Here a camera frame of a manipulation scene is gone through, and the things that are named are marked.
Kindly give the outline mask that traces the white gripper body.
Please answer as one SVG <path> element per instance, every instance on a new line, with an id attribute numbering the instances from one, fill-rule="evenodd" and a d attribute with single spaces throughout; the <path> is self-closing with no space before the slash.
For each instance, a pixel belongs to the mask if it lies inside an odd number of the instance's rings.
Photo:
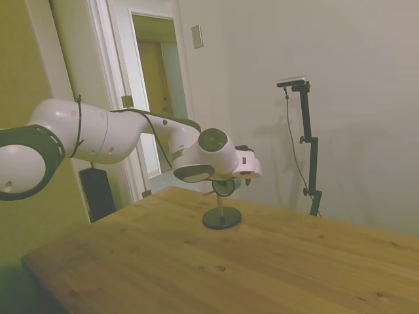
<path id="1" fill-rule="evenodd" d="M 261 163 L 252 150 L 236 150 L 236 167 L 232 174 L 242 179 L 255 179 L 262 176 Z"/>

